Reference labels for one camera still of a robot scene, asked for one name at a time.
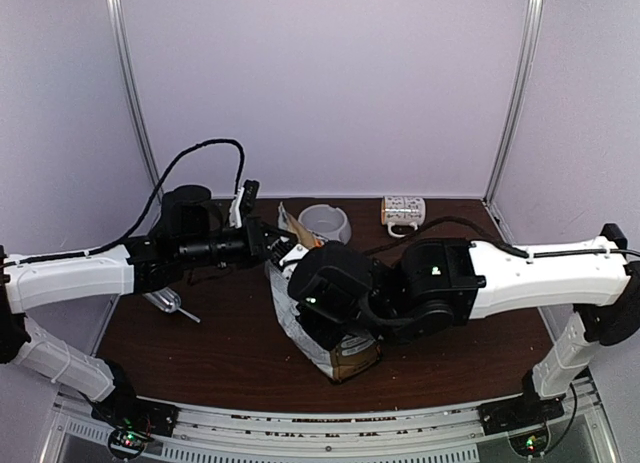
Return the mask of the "metal scoop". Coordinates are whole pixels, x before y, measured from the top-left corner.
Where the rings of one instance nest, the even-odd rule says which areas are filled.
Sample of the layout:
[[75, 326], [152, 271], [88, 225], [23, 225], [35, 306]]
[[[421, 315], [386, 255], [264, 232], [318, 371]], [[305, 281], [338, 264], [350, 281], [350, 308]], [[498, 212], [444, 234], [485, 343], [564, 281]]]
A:
[[201, 319], [199, 317], [197, 317], [193, 313], [190, 313], [182, 307], [180, 296], [170, 288], [145, 293], [144, 298], [164, 313], [180, 313], [190, 320], [194, 321], [195, 323], [201, 322]]

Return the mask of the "dog food bag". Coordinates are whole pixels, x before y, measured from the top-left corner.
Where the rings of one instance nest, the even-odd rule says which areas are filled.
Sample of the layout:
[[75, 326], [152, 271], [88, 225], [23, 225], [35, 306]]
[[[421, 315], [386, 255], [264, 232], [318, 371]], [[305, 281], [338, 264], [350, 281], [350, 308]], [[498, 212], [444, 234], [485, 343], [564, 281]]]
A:
[[[277, 227], [295, 233], [298, 244], [311, 250], [333, 241], [305, 228], [298, 217], [283, 203], [278, 204]], [[287, 293], [290, 278], [283, 277], [277, 263], [267, 262], [264, 272], [278, 324], [324, 376], [334, 383], [342, 383], [379, 362], [381, 350], [374, 337], [348, 333], [292, 299]]]

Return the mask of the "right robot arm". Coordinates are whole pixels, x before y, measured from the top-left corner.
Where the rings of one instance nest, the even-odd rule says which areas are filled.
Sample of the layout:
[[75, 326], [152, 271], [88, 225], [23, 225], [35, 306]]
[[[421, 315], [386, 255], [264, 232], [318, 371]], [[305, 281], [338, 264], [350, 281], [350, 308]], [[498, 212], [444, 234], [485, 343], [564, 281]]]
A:
[[392, 265], [338, 241], [312, 249], [282, 241], [272, 261], [305, 327], [324, 340], [410, 342], [496, 314], [572, 305], [561, 337], [513, 402], [526, 425], [567, 393], [600, 348], [639, 328], [639, 254], [613, 224], [569, 244], [422, 239]]

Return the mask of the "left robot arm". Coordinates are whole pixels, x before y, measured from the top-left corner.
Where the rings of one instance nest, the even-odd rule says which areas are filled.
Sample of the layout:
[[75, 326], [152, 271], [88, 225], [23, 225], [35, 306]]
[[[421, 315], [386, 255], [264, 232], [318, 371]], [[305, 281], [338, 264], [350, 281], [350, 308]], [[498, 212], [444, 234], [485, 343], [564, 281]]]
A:
[[259, 184], [248, 180], [222, 216], [209, 189], [180, 186], [163, 195], [155, 225], [145, 236], [112, 248], [53, 255], [1, 256], [1, 361], [31, 368], [78, 391], [115, 428], [147, 423], [151, 411], [122, 367], [91, 357], [52, 336], [27, 311], [94, 296], [141, 295], [161, 311], [181, 311], [171, 289], [201, 267], [251, 268], [272, 259], [297, 236], [253, 215]]

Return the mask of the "grey double pet bowl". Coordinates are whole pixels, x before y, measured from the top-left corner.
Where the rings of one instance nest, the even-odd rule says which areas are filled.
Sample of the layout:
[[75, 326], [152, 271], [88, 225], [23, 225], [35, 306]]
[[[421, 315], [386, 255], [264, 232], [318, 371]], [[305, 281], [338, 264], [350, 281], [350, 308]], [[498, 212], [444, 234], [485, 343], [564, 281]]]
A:
[[303, 209], [298, 221], [311, 232], [327, 240], [347, 244], [352, 237], [352, 229], [347, 214], [339, 207], [316, 204]]

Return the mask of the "patterned white mug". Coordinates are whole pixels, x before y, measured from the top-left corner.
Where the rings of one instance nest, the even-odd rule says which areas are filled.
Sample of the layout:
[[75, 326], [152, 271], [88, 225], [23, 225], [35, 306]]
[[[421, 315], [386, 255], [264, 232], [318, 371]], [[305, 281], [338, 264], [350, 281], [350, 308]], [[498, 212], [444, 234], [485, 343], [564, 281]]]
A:
[[415, 196], [384, 196], [381, 200], [381, 224], [392, 238], [403, 238], [405, 234], [396, 227], [408, 227], [413, 232], [425, 223], [427, 205], [424, 198]]

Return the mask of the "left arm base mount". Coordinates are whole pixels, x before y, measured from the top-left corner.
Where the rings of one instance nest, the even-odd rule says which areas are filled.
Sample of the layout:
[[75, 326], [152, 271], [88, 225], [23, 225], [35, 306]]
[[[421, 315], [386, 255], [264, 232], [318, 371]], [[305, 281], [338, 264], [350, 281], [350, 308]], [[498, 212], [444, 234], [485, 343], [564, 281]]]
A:
[[161, 438], [171, 437], [179, 409], [175, 405], [136, 400], [132, 409], [118, 416], [105, 404], [89, 402], [91, 417], [111, 427], [106, 447], [119, 461], [130, 461], [145, 453], [161, 450]]

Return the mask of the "front aluminium rail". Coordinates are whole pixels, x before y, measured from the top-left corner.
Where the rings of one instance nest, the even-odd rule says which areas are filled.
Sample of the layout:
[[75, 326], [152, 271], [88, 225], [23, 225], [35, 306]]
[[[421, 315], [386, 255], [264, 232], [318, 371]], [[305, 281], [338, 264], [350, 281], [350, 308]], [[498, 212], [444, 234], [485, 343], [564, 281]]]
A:
[[618, 462], [592, 380], [581, 378], [558, 419], [488, 434], [477, 402], [364, 413], [177, 407], [138, 462]]

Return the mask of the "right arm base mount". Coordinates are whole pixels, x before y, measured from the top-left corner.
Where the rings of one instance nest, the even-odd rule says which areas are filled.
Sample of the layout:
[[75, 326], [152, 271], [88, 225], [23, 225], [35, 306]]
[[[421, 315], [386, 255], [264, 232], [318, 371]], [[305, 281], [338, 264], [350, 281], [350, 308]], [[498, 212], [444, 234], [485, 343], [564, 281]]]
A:
[[507, 436], [511, 449], [530, 459], [551, 449], [549, 423], [564, 416], [562, 399], [528, 400], [523, 395], [484, 403], [477, 410], [485, 436]]

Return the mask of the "right aluminium frame post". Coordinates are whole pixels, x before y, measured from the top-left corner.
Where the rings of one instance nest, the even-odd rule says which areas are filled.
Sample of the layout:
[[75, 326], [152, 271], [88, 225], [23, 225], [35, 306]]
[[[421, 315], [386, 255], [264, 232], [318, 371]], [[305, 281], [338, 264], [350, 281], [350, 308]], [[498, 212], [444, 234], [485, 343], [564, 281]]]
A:
[[503, 178], [509, 153], [514, 142], [521, 111], [524, 105], [527, 83], [533, 67], [539, 41], [545, 0], [528, 0], [524, 16], [519, 56], [517, 59], [507, 113], [501, 131], [498, 150], [494, 160], [483, 201], [486, 206], [495, 204]]

